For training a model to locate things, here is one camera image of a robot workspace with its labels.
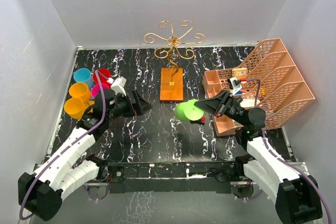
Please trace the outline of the green wine glass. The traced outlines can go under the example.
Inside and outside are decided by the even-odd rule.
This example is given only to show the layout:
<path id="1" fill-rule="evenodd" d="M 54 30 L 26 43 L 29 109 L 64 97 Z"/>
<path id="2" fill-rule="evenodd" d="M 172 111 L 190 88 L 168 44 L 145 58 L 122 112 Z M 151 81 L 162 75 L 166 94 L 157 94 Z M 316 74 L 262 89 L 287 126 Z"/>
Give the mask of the green wine glass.
<path id="1" fill-rule="evenodd" d="M 175 109 L 175 117 L 180 121 L 198 121 L 204 116 L 204 110 L 195 105 L 197 99 L 179 103 Z"/>

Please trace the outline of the pink wine glass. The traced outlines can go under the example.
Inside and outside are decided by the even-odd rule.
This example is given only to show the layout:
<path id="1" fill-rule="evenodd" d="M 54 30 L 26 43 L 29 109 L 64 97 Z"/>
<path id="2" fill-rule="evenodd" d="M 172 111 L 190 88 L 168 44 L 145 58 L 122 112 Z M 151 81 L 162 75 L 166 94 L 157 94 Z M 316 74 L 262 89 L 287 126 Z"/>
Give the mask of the pink wine glass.
<path id="1" fill-rule="evenodd" d="M 110 89 L 110 86 L 103 83 L 102 84 L 103 89 Z M 98 95 L 98 92 L 100 91 L 100 86 L 99 84 L 96 84 L 95 86 L 92 87 L 91 89 L 91 96 L 95 98 Z"/>

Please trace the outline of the red wine glass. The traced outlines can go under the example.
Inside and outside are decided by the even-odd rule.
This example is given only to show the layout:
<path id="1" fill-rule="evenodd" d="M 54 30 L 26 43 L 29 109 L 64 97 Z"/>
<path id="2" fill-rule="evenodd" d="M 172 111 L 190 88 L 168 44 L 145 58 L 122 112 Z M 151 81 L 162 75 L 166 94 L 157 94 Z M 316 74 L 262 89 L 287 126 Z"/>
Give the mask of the red wine glass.
<path id="1" fill-rule="evenodd" d="M 98 69 L 98 77 L 102 84 L 110 85 L 111 83 L 108 82 L 109 79 L 112 78 L 111 73 L 106 68 L 100 68 Z M 95 84 L 98 84 L 98 78 L 95 73 L 92 74 L 92 78 Z"/>

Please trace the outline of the yellow-base amber wine glass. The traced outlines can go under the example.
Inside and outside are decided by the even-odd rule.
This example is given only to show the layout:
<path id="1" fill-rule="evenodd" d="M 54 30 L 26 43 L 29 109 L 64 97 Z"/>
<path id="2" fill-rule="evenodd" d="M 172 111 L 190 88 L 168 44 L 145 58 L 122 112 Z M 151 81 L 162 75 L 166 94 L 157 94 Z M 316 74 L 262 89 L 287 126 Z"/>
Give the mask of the yellow-base amber wine glass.
<path id="1" fill-rule="evenodd" d="M 73 84 L 69 89 L 69 94 L 73 98 L 80 98 L 83 103 L 88 103 L 91 98 L 90 89 L 84 82 L 77 82 Z"/>

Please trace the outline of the yellow-base orange wine glass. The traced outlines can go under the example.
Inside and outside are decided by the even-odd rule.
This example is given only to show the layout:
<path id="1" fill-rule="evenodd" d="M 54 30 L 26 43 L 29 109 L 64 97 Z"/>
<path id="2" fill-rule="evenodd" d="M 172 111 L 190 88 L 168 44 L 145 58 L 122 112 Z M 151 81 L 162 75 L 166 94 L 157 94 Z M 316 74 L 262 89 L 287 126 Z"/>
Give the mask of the yellow-base orange wine glass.
<path id="1" fill-rule="evenodd" d="M 84 115 L 85 110 L 94 105 L 94 101 L 90 100 L 84 103 L 80 98 L 70 98 L 64 104 L 64 111 L 73 119 L 80 120 Z"/>

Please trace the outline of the blue wine glass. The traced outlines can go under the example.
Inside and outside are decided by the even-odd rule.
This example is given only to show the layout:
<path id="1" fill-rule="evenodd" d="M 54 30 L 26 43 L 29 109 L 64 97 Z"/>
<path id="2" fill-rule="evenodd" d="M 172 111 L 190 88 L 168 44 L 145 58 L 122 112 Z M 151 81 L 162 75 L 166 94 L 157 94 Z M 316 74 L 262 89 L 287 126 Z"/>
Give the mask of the blue wine glass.
<path id="1" fill-rule="evenodd" d="M 73 78 L 75 82 L 85 83 L 89 89 L 91 89 L 94 86 L 92 73 L 87 68 L 80 68 L 76 70 L 73 74 Z"/>

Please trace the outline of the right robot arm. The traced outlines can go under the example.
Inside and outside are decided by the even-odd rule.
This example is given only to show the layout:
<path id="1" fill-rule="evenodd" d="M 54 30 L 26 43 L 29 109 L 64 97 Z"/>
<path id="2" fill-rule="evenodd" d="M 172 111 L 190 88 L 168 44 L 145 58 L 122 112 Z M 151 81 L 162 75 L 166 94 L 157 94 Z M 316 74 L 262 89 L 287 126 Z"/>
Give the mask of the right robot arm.
<path id="1" fill-rule="evenodd" d="M 316 180 L 286 162 L 264 136 L 266 113 L 254 106 L 240 105 L 242 98 L 223 90 L 218 95 L 196 101 L 197 108 L 216 117 L 225 115 L 242 127 L 236 140 L 247 152 L 236 159 L 234 174 L 240 180 L 255 182 L 274 203 L 282 223 L 309 223 L 323 216 Z"/>

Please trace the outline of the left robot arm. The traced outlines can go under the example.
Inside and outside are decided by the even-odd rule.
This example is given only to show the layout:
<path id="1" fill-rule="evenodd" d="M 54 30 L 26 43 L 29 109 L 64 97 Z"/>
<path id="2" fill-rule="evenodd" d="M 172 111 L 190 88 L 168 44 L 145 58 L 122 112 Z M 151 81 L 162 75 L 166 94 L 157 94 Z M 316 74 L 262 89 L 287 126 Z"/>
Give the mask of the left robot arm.
<path id="1" fill-rule="evenodd" d="M 56 215 L 63 200 L 79 187 L 91 180 L 101 182 L 108 177 L 107 161 L 94 154 L 79 165 L 75 163 L 109 128 L 111 120 L 141 116 L 152 109 L 137 90 L 132 90 L 132 95 L 133 99 L 130 99 L 113 90 L 99 92 L 63 145 L 31 174 L 20 176 L 20 220 L 35 215 L 48 221 Z"/>

